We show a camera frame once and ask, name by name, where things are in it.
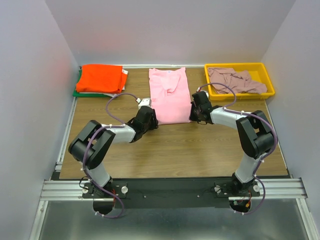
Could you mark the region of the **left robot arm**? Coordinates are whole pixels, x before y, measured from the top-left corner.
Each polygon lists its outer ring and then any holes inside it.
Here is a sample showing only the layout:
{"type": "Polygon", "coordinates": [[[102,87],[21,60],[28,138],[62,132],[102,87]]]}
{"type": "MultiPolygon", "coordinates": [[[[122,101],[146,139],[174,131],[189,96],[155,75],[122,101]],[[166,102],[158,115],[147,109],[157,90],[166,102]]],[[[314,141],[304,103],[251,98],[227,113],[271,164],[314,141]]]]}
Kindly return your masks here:
{"type": "Polygon", "coordinates": [[[135,117],[122,125],[103,125],[89,121],[70,143],[68,152],[82,164],[82,170],[95,182],[93,191],[101,198],[110,194],[112,177],[103,160],[112,144],[134,143],[150,130],[158,128],[156,111],[142,106],[135,117]]]}

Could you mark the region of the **pink t shirt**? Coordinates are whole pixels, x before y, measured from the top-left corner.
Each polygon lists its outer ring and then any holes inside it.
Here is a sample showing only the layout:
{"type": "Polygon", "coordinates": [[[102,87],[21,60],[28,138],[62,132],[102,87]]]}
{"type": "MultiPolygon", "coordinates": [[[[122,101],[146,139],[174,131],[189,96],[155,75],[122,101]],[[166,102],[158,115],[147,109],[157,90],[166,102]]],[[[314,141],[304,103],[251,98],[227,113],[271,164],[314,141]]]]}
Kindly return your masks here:
{"type": "Polygon", "coordinates": [[[191,96],[186,68],[177,70],[149,69],[151,107],[159,125],[190,122],[191,96]]]}

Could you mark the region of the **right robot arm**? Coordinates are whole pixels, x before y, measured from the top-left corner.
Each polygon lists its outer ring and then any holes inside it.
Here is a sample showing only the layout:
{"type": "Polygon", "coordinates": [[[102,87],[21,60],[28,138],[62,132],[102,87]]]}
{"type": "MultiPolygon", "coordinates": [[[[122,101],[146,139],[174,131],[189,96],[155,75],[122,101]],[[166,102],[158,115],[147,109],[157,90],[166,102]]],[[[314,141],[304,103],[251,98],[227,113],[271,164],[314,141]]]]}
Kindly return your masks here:
{"type": "Polygon", "coordinates": [[[198,91],[192,95],[189,119],[237,130],[243,157],[227,186],[236,196],[247,192],[262,161],[278,144],[276,133],[264,112],[240,112],[225,106],[212,106],[206,92],[198,91]]]}

